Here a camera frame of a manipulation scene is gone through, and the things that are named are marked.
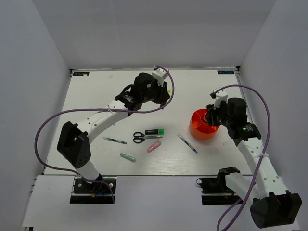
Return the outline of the orange round organizer container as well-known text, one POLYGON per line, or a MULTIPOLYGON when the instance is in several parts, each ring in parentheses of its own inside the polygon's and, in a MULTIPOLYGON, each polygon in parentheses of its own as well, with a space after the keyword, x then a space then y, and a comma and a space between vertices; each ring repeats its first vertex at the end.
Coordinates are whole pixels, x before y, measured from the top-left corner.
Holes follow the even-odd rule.
POLYGON ((190 119, 189 131, 197 139, 208 140, 215 136, 219 126, 210 126, 205 121, 207 110, 198 109, 195 111, 190 119))

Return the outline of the green highlighter marker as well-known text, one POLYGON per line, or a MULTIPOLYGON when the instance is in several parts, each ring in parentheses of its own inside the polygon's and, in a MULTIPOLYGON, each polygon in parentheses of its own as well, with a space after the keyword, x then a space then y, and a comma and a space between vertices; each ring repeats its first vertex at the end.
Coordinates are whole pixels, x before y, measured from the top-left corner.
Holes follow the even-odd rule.
POLYGON ((164 135, 164 129, 151 129, 144 132, 145 135, 164 135))

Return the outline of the blue pen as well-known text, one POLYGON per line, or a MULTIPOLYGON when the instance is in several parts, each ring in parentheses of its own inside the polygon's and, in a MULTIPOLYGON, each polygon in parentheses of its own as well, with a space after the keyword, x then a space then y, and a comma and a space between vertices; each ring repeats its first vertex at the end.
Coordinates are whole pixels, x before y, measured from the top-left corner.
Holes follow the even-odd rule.
POLYGON ((183 138, 180 134, 177 134, 177 136, 190 148, 192 149, 196 154, 198 151, 185 139, 183 138))

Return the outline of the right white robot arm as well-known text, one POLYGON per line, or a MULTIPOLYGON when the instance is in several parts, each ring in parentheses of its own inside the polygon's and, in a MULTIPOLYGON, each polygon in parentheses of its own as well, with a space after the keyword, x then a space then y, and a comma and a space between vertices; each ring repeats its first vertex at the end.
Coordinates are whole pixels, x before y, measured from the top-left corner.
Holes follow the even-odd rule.
POLYGON ((229 137, 244 156, 253 178, 247 181, 234 167, 219 171, 218 188, 233 190, 250 209, 255 225, 262 229, 294 223, 302 205, 275 171, 256 125, 248 122, 246 102, 241 98, 223 99, 219 107, 209 104, 205 119, 211 126, 225 126, 229 137))

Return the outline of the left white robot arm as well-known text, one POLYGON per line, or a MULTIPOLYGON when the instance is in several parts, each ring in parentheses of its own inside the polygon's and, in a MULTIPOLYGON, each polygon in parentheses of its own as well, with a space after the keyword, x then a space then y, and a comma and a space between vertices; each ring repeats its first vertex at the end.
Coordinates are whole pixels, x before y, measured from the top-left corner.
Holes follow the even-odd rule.
POLYGON ((57 150, 86 178, 85 186, 97 192, 102 186, 99 172, 91 162, 90 144, 106 129, 141 109, 146 102, 163 107, 170 99, 165 81, 168 73, 162 68, 151 74, 141 72, 132 85, 126 86, 102 111, 73 124, 66 122, 61 130, 57 150))

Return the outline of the right blue corner label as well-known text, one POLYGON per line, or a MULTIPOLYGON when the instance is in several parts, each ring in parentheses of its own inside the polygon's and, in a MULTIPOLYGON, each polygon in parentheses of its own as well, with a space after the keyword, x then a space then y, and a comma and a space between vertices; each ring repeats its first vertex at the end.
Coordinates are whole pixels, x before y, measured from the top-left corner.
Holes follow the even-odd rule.
POLYGON ((219 75, 234 75, 233 70, 218 70, 217 73, 219 75))

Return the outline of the blue corner label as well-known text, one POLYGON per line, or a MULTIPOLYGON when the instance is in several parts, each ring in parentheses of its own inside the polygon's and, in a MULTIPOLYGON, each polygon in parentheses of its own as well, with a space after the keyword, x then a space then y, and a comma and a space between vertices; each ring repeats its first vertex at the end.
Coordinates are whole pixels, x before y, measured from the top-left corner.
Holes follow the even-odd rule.
POLYGON ((219 75, 234 75, 233 70, 218 70, 217 73, 219 75))
POLYGON ((74 72, 73 76, 88 76, 89 72, 74 72))

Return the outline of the pink translucent tube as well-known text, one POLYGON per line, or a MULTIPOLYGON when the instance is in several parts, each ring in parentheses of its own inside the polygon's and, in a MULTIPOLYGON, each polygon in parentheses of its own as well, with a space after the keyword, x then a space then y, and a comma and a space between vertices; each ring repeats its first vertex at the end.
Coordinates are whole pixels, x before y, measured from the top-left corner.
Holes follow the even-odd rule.
POLYGON ((147 149, 147 153, 151 153, 152 151, 154 151, 155 149, 157 149, 158 147, 161 146, 161 141, 156 141, 155 143, 153 143, 148 149, 147 149))

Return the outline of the left blue corner label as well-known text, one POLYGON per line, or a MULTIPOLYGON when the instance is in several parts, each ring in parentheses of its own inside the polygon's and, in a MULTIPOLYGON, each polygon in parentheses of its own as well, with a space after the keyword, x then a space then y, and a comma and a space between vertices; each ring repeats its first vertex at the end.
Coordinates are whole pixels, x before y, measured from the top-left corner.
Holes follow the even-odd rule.
POLYGON ((73 76, 88 76, 89 72, 74 72, 73 76))

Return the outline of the green pen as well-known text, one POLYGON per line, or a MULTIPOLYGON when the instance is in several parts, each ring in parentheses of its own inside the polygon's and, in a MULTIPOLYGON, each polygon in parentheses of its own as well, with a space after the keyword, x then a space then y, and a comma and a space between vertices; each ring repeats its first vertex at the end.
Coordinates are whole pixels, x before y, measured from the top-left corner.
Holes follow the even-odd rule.
POLYGON ((107 141, 112 141, 112 142, 116 142, 116 143, 127 145, 127 142, 125 142, 125 141, 121 141, 121 140, 117 140, 117 139, 113 139, 113 138, 109 138, 109 137, 102 137, 102 139, 103 140, 107 140, 107 141))

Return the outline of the green translucent tube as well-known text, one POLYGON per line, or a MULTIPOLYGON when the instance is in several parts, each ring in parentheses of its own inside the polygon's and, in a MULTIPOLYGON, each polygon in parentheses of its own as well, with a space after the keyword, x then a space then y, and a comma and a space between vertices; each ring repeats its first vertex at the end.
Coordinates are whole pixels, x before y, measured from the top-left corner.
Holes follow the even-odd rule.
POLYGON ((121 156, 122 158, 126 159, 126 160, 129 160, 129 161, 133 162, 133 163, 136 162, 136 158, 135 158, 135 157, 132 157, 132 156, 130 156, 130 155, 127 155, 127 154, 124 154, 124 153, 120 153, 120 156, 121 156))

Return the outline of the black handled scissors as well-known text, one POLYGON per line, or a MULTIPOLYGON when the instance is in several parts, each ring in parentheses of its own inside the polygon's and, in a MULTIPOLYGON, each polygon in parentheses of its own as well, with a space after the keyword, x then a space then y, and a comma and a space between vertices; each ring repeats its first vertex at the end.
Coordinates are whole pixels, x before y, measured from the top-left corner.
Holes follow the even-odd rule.
POLYGON ((134 143, 142 143, 145 140, 150 140, 150 139, 159 139, 162 138, 163 136, 159 136, 159 135, 145 135, 141 132, 134 132, 133 133, 133 142, 134 143))

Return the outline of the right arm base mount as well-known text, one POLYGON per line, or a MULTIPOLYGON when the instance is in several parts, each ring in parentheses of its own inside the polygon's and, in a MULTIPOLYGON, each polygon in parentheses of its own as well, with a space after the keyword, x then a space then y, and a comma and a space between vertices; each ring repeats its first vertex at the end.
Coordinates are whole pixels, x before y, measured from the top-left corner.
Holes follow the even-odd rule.
POLYGON ((226 176, 240 173, 235 167, 222 168, 215 177, 198 178, 196 184, 201 188, 202 205, 232 205, 241 200, 226 186, 226 176))

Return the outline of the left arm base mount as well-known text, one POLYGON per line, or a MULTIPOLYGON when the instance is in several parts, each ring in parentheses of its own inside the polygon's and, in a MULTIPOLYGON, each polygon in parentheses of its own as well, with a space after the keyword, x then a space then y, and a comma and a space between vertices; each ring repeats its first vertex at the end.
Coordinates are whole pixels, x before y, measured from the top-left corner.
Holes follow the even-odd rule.
POLYGON ((75 178, 70 196, 70 204, 113 204, 116 196, 117 178, 105 178, 109 185, 85 182, 75 178))

